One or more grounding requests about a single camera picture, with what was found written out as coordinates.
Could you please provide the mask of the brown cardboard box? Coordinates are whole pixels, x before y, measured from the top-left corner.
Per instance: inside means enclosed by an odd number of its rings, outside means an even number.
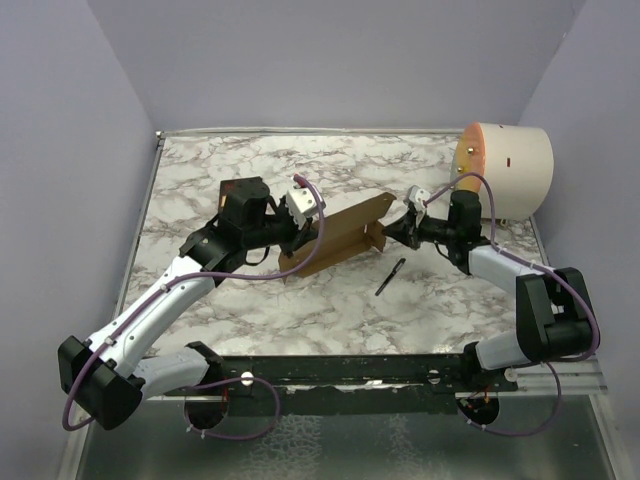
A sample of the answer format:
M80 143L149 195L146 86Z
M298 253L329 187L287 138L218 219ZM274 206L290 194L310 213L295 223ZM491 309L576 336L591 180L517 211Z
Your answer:
M318 253L296 276L311 276L372 248L382 253L386 237L382 232L384 225L381 219L395 200L395 195L385 192L326 217Z

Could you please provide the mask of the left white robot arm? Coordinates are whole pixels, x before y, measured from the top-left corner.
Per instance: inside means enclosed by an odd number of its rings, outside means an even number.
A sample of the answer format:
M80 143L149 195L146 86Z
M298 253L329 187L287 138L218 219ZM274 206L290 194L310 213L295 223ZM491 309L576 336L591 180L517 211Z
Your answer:
M275 200L259 177L232 181L219 212L192 232L160 278L128 309L81 341L68 337L59 347L60 383L67 395L62 425L73 431L73 405L103 429L121 425L152 397L181 388L206 395L220 385L213 352L186 346L150 358L155 341L194 303L226 279L244 279L251 250L279 246L285 253L325 233L324 199L300 175L294 187Z

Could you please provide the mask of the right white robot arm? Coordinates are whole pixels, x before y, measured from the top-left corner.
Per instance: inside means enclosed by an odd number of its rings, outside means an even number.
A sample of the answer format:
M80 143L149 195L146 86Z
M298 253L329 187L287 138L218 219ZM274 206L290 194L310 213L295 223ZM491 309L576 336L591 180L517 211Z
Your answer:
M384 236L417 250L423 243L445 247L461 272L484 279L515 299L515 327L464 347L459 378L469 390L491 384L496 371L556 361L587 352L594 343L590 302L582 274L573 268L538 270L498 250L482 234L482 208L475 192L456 190L448 217L426 214L414 188L407 211L385 226Z

